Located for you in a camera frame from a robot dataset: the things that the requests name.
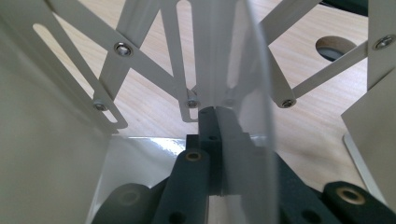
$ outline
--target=slotted metal arm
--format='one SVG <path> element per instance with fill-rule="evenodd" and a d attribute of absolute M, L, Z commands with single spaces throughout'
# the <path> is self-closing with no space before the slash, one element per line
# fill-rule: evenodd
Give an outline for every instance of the slotted metal arm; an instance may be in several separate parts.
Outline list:
<path fill-rule="evenodd" d="M 268 45 L 285 33 L 321 0 L 283 0 L 261 22 Z"/>
<path fill-rule="evenodd" d="M 183 66 L 184 62 L 181 49 L 179 24 L 177 20 L 177 3 L 178 0 L 161 2 L 163 29 L 165 31 L 166 43 L 168 45 L 172 72 L 177 84 L 177 99 L 182 118 L 185 121 L 197 121 L 197 119 L 190 118 L 190 110 L 186 107 L 186 103 L 191 99 L 190 95 L 195 96 L 195 98 L 196 95 L 186 87 L 186 74 Z"/>
<path fill-rule="evenodd" d="M 108 54 L 118 56 L 120 63 L 125 63 L 149 81 L 172 95 L 176 96 L 173 77 L 152 61 L 126 37 L 109 27 L 104 21 L 85 8 L 78 1 L 49 0 L 52 10 L 60 17 L 80 30 L 84 35 L 106 49 Z M 114 52 L 116 43 L 125 43 L 131 47 L 132 57 L 120 57 Z"/>
<path fill-rule="evenodd" d="M 19 3 L 15 2 L 12 4 L 9 4 L 9 8 L 20 8 Z M 91 68 L 87 65 L 83 57 L 81 56 L 80 52 L 76 48 L 76 46 L 73 44 L 65 30 L 62 28 L 61 24 L 57 22 L 55 17 L 53 16 L 51 9 L 49 8 L 48 5 L 44 1 L 37 1 L 33 3 L 29 3 L 25 5 L 25 8 L 34 8 L 39 13 L 37 15 L 30 15 L 30 13 L 25 12 L 24 10 L 26 9 L 20 9 L 19 12 L 25 15 L 25 20 L 17 20 L 17 29 L 18 30 L 24 30 L 25 32 L 30 32 L 28 33 L 29 35 L 33 35 L 35 37 L 38 37 L 37 33 L 35 32 L 34 26 L 36 24 L 38 25 L 43 25 L 50 34 L 53 36 L 53 38 L 56 40 L 56 42 L 59 44 L 59 46 L 64 50 L 66 55 L 70 58 L 70 60 L 73 62 L 73 64 L 76 66 L 78 71 L 84 76 L 84 78 L 88 81 L 88 83 L 91 85 L 91 87 L 98 92 L 100 95 L 101 101 L 103 101 L 106 104 L 106 108 L 108 108 L 111 112 L 111 114 L 114 116 L 114 118 L 117 120 L 116 122 L 109 122 L 108 124 L 111 125 L 115 129 L 122 129 L 126 128 L 128 126 L 126 120 L 124 117 L 121 115 L 120 111 L 117 109 L 117 107 L 114 105 L 112 100 L 108 97 L 106 94 L 106 91 L 103 89 L 103 86 L 100 85 L 99 81 L 96 79 L 94 73 L 92 72 Z"/>
<path fill-rule="evenodd" d="M 140 49 L 159 10 L 158 0 L 126 1 L 116 30 Z M 99 77 L 113 100 L 130 69 L 130 65 L 120 62 L 119 58 L 119 55 L 107 54 Z"/>
<path fill-rule="evenodd" d="M 297 98 L 305 95 L 309 91 L 312 91 L 314 88 L 330 80 L 332 77 L 337 76 L 353 64 L 360 62 L 366 57 L 367 41 L 364 41 L 364 43 L 360 44 L 340 59 L 329 64 L 328 66 L 314 74 L 312 77 L 309 77 L 307 80 L 296 86 L 293 89 L 294 94 Z"/>

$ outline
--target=wooden table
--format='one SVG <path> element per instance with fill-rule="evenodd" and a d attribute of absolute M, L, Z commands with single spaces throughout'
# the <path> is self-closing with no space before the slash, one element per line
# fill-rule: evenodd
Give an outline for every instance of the wooden table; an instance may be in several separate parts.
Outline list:
<path fill-rule="evenodd" d="M 81 2 L 110 26 L 116 27 L 123 1 Z M 267 15 L 278 2 L 251 0 L 257 21 Z M 178 16 L 182 22 L 180 28 L 183 41 L 186 43 L 188 85 L 192 85 L 193 57 L 188 7 L 187 2 L 181 2 L 182 11 Z M 368 20 L 365 17 L 317 6 L 271 44 L 270 49 L 288 82 L 294 87 L 330 63 L 315 49 L 319 38 L 337 35 L 359 45 L 367 39 L 367 26 Z M 106 51 L 78 31 L 69 30 L 92 71 L 99 76 Z M 172 74 L 160 15 L 141 49 Z M 77 71 L 71 64 L 67 67 Z M 290 109 L 281 109 L 273 104 L 278 153 L 307 185 L 315 189 L 322 190 L 324 184 L 336 180 L 363 186 L 342 140 L 347 128 L 340 115 L 366 92 L 366 67 L 367 62 L 363 60 L 298 99 L 297 105 Z M 197 133 L 196 123 L 181 121 L 177 100 L 132 69 L 115 102 L 129 122 L 127 129 L 120 130 L 121 134 L 184 138 L 187 133 Z"/>

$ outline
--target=white metal panel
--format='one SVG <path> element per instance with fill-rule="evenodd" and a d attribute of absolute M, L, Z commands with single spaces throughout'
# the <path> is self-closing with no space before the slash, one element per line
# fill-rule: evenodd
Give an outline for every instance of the white metal panel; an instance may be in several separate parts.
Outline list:
<path fill-rule="evenodd" d="M 389 207 L 396 210 L 394 83 L 396 70 L 373 86 L 342 117 Z"/>
<path fill-rule="evenodd" d="M 14 13 L 15 11 L 21 13 L 23 17 Z M 120 111 L 106 94 L 106 91 L 103 89 L 90 67 L 83 60 L 59 22 L 55 20 L 55 17 L 44 1 L 3 1 L 1 2 L 0 12 L 4 20 L 12 26 L 13 29 L 17 30 L 20 35 L 24 36 L 24 40 L 28 42 L 32 48 L 35 48 L 36 52 L 42 53 L 40 57 L 49 62 L 53 61 L 55 56 L 48 50 L 48 46 L 43 45 L 43 40 L 38 37 L 38 34 L 33 28 L 37 23 L 45 26 L 58 41 L 59 45 L 62 46 L 63 50 L 67 52 L 69 58 L 90 83 L 91 87 L 97 91 L 101 97 L 100 99 L 117 120 L 115 123 L 108 120 L 108 125 L 113 126 L 114 129 L 127 127 L 127 123 Z M 64 66 L 58 65 L 57 63 L 55 63 L 53 67 L 56 71 L 64 69 Z"/>
<path fill-rule="evenodd" d="M 171 174 L 184 139 L 114 136 L 108 146 L 101 180 L 86 224 L 90 224 L 110 193 L 124 184 L 154 187 Z"/>
<path fill-rule="evenodd" d="M 112 130 L 21 36 L 0 20 L 0 223 L 83 223 Z"/>
<path fill-rule="evenodd" d="M 375 49 L 375 44 L 386 35 L 396 35 L 396 0 L 370 0 L 369 18 L 367 90 L 395 67 L 396 36 L 387 48 Z"/>

